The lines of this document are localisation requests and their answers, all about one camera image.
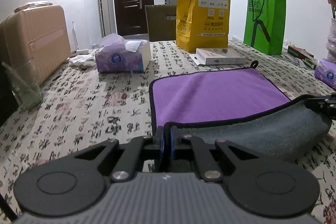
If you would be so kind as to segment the purple and grey towel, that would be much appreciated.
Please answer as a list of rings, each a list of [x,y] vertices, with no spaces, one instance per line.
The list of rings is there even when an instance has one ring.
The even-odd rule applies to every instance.
[[[334,120],[305,106],[310,94],[289,99],[257,71],[246,68],[162,77],[149,87],[153,131],[163,129],[170,157],[170,129],[226,139],[259,153],[293,161],[329,132]]]

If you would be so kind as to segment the purple tissue pack right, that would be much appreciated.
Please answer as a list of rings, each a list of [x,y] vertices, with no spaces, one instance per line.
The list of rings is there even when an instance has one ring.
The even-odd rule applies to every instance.
[[[314,72],[315,78],[321,80],[329,87],[336,88],[336,64],[327,59],[317,61],[317,66]]]

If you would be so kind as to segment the purple tissue pack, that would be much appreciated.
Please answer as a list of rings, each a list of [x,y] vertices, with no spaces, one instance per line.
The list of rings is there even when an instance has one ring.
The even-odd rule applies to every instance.
[[[151,61],[150,42],[142,39],[124,39],[110,34],[98,43],[96,66],[101,73],[144,72]]]
[[[336,88],[336,64],[327,59],[317,61],[317,66],[314,72],[315,78],[321,80],[329,87]]]

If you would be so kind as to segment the small dark red boxes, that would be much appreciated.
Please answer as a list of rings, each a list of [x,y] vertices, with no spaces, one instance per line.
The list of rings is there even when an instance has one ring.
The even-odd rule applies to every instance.
[[[314,55],[307,52],[305,49],[289,45],[288,53],[298,61],[300,66],[305,65],[309,69],[316,69],[317,60],[314,58]]]

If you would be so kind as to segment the patterned flower vase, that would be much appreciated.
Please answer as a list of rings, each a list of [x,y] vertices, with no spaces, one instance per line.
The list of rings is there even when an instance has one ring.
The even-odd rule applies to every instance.
[[[336,20],[331,19],[330,32],[327,37],[326,48],[328,50],[327,60],[331,63],[336,62]]]

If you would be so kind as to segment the calligraphy print tablecloth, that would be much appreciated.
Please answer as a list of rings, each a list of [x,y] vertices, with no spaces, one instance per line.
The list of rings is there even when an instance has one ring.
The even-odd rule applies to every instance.
[[[268,56],[238,40],[229,42],[251,61],[291,100],[302,95],[334,92],[317,80],[313,72],[295,66],[286,53]],[[64,63],[42,86],[42,103],[19,108],[1,126],[1,195],[15,211],[16,178],[25,170],[69,153],[116,138],[121,143],[151,134],[148,87],[156,78],[197,71],[221,71],[241,65],[197,67],[175,42],[150,44],[152,60],[145,73],[99,76],[91,67],[80,70]],[[312,215],[323,223],[335,223],[335,122],[328,135],[295,163],[319,180],[321,193]]]

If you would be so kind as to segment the green paper bag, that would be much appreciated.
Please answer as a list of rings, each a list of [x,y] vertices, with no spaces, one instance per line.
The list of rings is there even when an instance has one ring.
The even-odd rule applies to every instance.
[[[267,55],[280,55],[286,0],[248,0],[243,43]]]

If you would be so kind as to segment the clear plastic bag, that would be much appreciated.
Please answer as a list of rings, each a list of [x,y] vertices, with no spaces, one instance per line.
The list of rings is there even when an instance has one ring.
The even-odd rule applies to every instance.
[[[13,68],[4,62],[2,62],[2,66],[19,106],[24,109],[31,109],[41,103],[42,94],[37,82],[33,60],[17,68]]]

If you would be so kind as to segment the crumpled white tissue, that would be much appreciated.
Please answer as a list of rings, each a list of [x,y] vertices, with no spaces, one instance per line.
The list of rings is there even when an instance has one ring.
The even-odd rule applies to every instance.
[[[89,68],[96,65],[96,60],[94,55],[77,55],[69,59],[69,66],[78,68]]]

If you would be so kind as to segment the white flat box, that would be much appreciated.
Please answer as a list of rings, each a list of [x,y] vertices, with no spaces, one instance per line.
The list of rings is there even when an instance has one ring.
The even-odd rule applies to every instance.
[[[197,66],[210,65],[238,65],[247,60],[232,48],[197,48],[194,54],[190,54],[192,61]]]

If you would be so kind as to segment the purple tissue pack left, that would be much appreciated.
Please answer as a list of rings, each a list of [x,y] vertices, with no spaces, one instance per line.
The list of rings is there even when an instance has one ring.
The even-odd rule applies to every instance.
[[[96,66],[101,73],[144,72],[151,61],[150,42],[142,39],[124,39],[110,34],[98,43]]]

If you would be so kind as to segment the yellow paper bag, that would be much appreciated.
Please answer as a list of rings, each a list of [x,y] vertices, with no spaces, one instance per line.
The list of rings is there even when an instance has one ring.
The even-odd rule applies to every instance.
[[[178,0],[176,44],[186,52],[227,48],[230,0]]]

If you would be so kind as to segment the beige suitcase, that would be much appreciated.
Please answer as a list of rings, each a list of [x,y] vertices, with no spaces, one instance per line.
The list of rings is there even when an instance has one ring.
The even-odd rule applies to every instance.
[[[70,56],[64,10],[22,6],[1,22],[1,61],[13,69],[34,64],[26,76],[42,84]]]

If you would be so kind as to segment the brown cardboard box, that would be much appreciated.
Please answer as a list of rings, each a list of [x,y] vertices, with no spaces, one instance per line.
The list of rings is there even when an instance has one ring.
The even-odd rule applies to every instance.
[[[176,40],[177,5],[146,5],[145,12],[150,42]]]

